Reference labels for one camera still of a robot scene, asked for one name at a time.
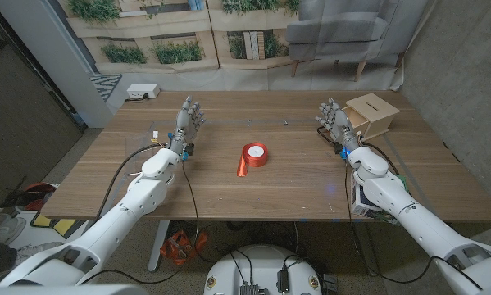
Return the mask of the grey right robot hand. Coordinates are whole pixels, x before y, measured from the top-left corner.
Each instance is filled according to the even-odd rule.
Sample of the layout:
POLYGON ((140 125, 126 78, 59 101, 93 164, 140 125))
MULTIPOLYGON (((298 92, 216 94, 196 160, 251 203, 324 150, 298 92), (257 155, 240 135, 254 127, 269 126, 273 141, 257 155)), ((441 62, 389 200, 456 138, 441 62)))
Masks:
POLYGON ((360 147, 351 121, 337 102, 330 98, 328 103, 321 103, 319 110, 321 115, 316 120, 330 133, 334 143, 346 148, 348 152, 360 147))

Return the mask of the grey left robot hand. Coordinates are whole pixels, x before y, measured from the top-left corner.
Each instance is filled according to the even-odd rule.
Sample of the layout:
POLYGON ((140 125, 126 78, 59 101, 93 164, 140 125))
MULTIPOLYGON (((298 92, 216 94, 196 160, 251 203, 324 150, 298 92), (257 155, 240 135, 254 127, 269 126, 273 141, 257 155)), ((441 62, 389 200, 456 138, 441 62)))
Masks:
POLYGON ((177 114, 175 132, 168 149, 181 154, 188 145, 194 142, 198 130, 205 121, 200 108, 200 103, 193 102, 192 96, 188 95, 177 114))

